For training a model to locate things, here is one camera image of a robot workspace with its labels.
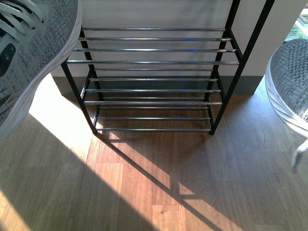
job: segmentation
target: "sneaker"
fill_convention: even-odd
[[[272,55],[265,73],[269,101],[280,119],[307,140],[294,152],[292,167],[308,159],[308,40],[286,42]]]
[[[39,83],[78,41],[81,0],[1,0],[0,140],[22,123]]]

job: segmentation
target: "gray baseboard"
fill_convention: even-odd
[[[233,94],[245,94],[245,95],[253,95],[260,83],[260,81],[262,80],[263,76],[242,76],[234,90]],[[73,96],[73,92],[68,84],[68,81],[66,79],[66,77],[53,77],[56,85],[58,86],[60,93],[63,96]],[[82,89],[83,84],[85,82],[85,77],[75,77],[74,78],[76,85],[78,87],[79,90]],[[221,77],[221,81],[223,83],[223,88],[225,90],[225,92],[227,92],[227,90],[229,89],[229,86],[231,84],[232,81],[232,77],[231,76],[222,76]],[[133,87],[136,89],[142,89],[142,88],[146,88],[146,89],[159,89],[160,86],[158,84],[153,84],[151,83],[150,85],[147,85],[147,83],[141,83],[138,87],[136,85],[134,85]],[[105,84],[106,88],[116,88],[116,89],[129,89],[132,86],[130,86],[129,83],[125,82],[122,84],[119,84],[118,82],[116,83],[116,85],[114,83],[108,83]],[[178,83],[177,85],[175,85],[174,83],[169,83],[169,84],[164,84],[164,88],[165,89],[176,89],[176,88],[182,88],[182,89],[204,89],[206,88],[206,85],[204,84],[200,84],[200,83],[196,83],[196,82],[185,82],[185,83]]]

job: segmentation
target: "black metal frame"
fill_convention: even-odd
[[[255,29],[251,35],[251,38],[248,42],[248,45],[242,53],[236,38],[232,32],[232,25],[238,11],[238,7],[240,5],[240,0],[233,0],[231,9],[229,12],[229,16],[225,25],[225,28],[218,29],[202,29],[202,28],[83,28],[80,32],[80,42],[82,45],[82,49],[74,49],[76,52],[84,52],[86,60],[84,61],[76,61],[76,60],[67,60],[62,63],[63,71],[69,81],[69,84],[73,90],[74,95],[77,98],[77,101],[83,111],[86,120],[92,130],[93,133],[97,133],[102,130],[137,130],[137,131],[207,131],[210,134],[214,134],[217,126],[222,119],[223,113],[230,101],[231,95],[236,87],[236,84],[244,70],[244,67],[248,61],[248,58],[252,52],[252,49],[257,41],[257,38],[262,30],[262,27],[267,19],[267,16],[274,4],[275,0],[266,0],[265,5],[262,9],[262,12],[259,16]],[[219,41],[218,49],[203,49],[203,50],[191,50],[191,49],[89,49],[87,41],[135,41],[135,40],[148,40],[148,41],[187,41],[187,38],[88,38],[85,36],[84,31],[86,30],[94,30],[94,31],[220,31],[223,32],[221,38],[190,38],[189,41]],[[225,49],[227,43],[230,42],[233,49]],[[158,62],[158,61],[96,61],[92,59],[90,52],[216,52],[215,61],[211,62]],[[222,56],[226,52],[233,52],[236,55],[238,61],[234,62],[226,62],[221,61]],[[73,77],[68,68],[69,64],[87,64],[89,67],[89,72],[87,79],[85,81],[84,87],[79,94],[77,86],[73,80]],[[204,68],[181,68],[181,71],[211,71],[210,78],[204,77],[195,77],[195,76],[167,76],[167,77],[98,77],[96,71],[98,70],[106,70],[106,71],[179,71],[178,68],[123,68],[123,69],[114,69],[114,68],[95,68],[95,64],[148,64],[151,66],[152,64],[161,64],[161,65],[213,65],[211,69]],[[231,82],[228,92],[225,94],[222,86],[222,81],[219,75],[219,66],[220,65],[238,65],[237,70],[235,72],[234,78]],[[170,81],[206,81],[208,82],[206,90],[187,90],[187,89],[104,89],[101,88],[100,83],[105,81],[147,81],[147,82],[170,82]],[[90,89],[89,85],[93,82],[95,88]],[[213,90],[214,83],[217,83],[218,90]],[[103,93],[117,92],[117,93],[204,93],[204,98],[200,97],[170,97],[169,95],[164,97],[140,97],[140,96],[130,96],[130,97],[105,97]],[[89,92],[97,93],[98,100],[95,101],[87,101],[86,95]],[[210,94],[213,92],[219,92],[221,101],[220,102],[210,102]],[[97,105],[94,120],[91,121],[89,112],[86,108],[87,104],[95,104]],[[221,108],[218,112],[216,118],[213,117],[212,106],[213,105],[221,105]],[[124,109],[162,109],[162,110],[202,110],[207,111],[208,116],[201,116],[199,118],[196,117],[160,117],[160,118],[152,118],[152,117],[104,117],[99,116],[101,110],[124,110]],[[209,121],[210,128],[97,128],[96,124],[98,119],[103,120],[196,120],[196,121]]]

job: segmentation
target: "wooden floor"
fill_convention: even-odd
[[[290,168],[304,139],[264,83],[232,97],[214,136],[100,137],[53,84],[0,141],[0,231],[308,230],[308,166]]]

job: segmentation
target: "shoe lace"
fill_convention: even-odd
[[[21,24],[25,21],[31,29],[36,28],[35,22],[30,18],[31,13],[36,14],[44,22],[42,11],[31,0],[0,0],[0,29],[10,34],[16,41],[20,41],[20,34],[26,36],[26,31]]]

